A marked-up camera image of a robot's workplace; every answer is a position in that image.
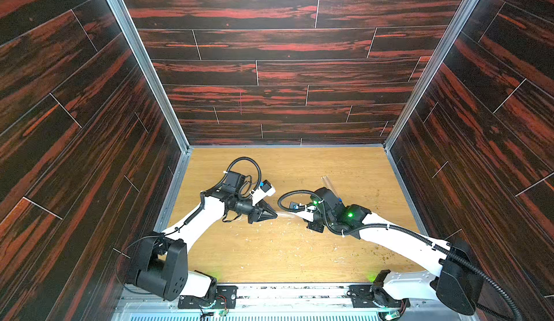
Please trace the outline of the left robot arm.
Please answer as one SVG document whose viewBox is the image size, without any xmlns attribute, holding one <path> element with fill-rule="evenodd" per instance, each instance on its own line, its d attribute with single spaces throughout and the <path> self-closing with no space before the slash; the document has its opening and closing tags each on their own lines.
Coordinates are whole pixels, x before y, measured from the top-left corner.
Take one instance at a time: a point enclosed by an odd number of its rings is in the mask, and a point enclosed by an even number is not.
<svg viewBox="0 0 554 321">
<path fill-rule="evenodd" d="M 217 280 L 188 269 L 188 253 L 202 234 L 216 221 L 228 222 L 230 211 L 248 222 L 273 220 L 277 213 L 265 201 L 276 192 L 267 180 L 242 175 L 228 167 L 223 178 L 200 193 L 200 203 L 186 217 L 162 232 L 152 232 L 135 241 L 138 250 L 132 257 L 127 276 L 142 295 L 153 294 L 173 301 L 191 299 L 208 308 L 219 298 Z"/>
</svg>

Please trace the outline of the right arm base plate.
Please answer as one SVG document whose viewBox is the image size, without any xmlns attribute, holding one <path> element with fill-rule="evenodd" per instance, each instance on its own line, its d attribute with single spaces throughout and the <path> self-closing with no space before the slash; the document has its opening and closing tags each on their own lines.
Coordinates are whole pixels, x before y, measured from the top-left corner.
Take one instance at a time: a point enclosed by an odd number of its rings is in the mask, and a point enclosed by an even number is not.
<svg viewBox="0 0 554 321">
<path fill-rule="evenodd" d="M 350 285 L 347 296 L 354 308 L 392 308 L 409 307 L 409 299 L 393 299 L 381 286 L 371 284 Z"/>
</svg>

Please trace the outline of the clear test tube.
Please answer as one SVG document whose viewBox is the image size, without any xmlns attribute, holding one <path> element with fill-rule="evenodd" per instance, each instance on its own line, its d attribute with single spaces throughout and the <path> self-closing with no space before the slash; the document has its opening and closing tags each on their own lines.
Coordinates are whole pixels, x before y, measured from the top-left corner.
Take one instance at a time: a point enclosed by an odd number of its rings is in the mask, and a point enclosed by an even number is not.
<svg viewBox="0 0 554 321">
<path fill-rule="evenodd" d="M 323 176 L 323 177 L 321 177 L 321 180 L 323 181 L 324 186 L 326 186 L 327 189 L 329 189 L 329 190 L 333 190 L 333 189 L 334 189 L 334 186 L 333 186 L 333 184 L 332 184 L 332 182 L 331 182 L 329 176 L 327 176 L 327 175 L 326 175 L 326 176 Z"/>
<path fill-rule="evenodd" d="M 285 211 L 277 211 L 279 218 L 286 218 L 286 219 L 300 219 L 300 216 L 297 215 L 297 213 L 291 213 L 291 212 L 285 212 Z"/>
</svg>

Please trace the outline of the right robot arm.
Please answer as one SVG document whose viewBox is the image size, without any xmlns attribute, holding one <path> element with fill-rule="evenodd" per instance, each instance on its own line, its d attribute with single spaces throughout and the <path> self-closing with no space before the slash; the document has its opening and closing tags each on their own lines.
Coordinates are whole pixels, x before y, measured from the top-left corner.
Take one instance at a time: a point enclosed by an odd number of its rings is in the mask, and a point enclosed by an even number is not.
<svg viewBox="0 0 554 321">
<path fill-rule="evenodd" d="M 512 320 L 524 318 L 508 293 L 474 261 L 466 242 L 451 243 L 427 237 L 363 206 L 345 206 L 329 188 L 290 191 L 278 199 L 278 205 L 304 219 L 313 231 L 328 229 L 341 237 L 372 242 L 424 268 L 416 273 L 381 271 L 373 283 L 377 289 L 373 296 L 381 305 L 404 299 L 431 299 L 460 315 L 471 316 L 480 309 L 505 320 L 506 316 L 479 302 L 483 285 L 487 283 L 512 311 Z"/>
</svg>

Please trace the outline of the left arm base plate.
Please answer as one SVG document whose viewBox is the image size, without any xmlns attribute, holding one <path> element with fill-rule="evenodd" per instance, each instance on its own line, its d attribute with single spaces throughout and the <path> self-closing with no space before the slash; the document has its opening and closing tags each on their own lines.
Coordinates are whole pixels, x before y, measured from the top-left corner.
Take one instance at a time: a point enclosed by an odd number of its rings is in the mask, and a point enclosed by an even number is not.
<svg viewBox="0 0 554 321">
<path fill-rule="evenodd" d="M 238 286 L 217 284 L 203 297 L 180 295 L 178 309 L 235 309 Z"/>
</svg>

